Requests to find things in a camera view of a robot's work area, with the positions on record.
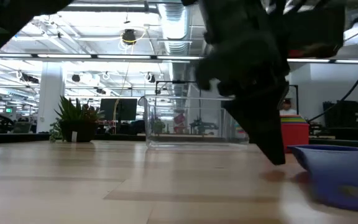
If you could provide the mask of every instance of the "wall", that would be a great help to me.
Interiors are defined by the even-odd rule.
[[[357,79],[358,65],[315,63],[294,69],[290,83],[299,85],[300,114],[312,118],[323,112],[324,101],[340,100]],[[358,86],[347,99],[358,101]]]

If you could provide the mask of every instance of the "light wood tabletop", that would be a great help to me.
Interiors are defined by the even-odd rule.
[[[144,142],[0,144],[0,223],[358,222],[321,205],[292,155],[275,167],[244,151],[150,151]]]

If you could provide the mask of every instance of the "silver air duct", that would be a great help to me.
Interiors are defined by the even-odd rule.
[[[158,11],[161,15],[161,25],[164,39],[182,40],[187,38],[189,25],[189,11],[182,4],[159,4]],[[165,42],[165,48],[169,55],[187,55],[189,43],[173,41]],[[172,63],[170,72],[173,80],[186,80],[188,73],[187,64]],[[183,85],[174,85],[175,96],[183,95]],[[177,106],[184,105],[184,101],[177,101]]]

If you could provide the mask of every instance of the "red box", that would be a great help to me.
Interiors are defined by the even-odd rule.
[[[309,144],[308,123],[282,123],[281,131],[285,153],[291,153],[291,151],[287,149],[287,146]]]

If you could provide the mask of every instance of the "black cable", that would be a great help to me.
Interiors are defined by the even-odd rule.
[[[273,10],[272,14],[282,15],[284,14],[285,9],[285,0],[276,0],[276,8]]]
[[[321,114],[315,116],[314,118],[311,118],[310,120],[308,120],[308,123],[311,123],[312,121],[314,121],[315,119],[321,117],[322,115],[326,114],[329,110],[333,109],[335,106],[337,106],[338,104],[342,103],[343,101],[346,100],[346,98],[353,92],[353,90],[356,88],[356,86],[358,85],[358,79],[355,82],[355,84],[352,86],[352,88],[346,93],[346,95],[344,97],[342,97],[341,100],[339,100],[339,102],[337,102],[336,104],[332,105],[330,108],[326,109],[324,112],[322,112]]]

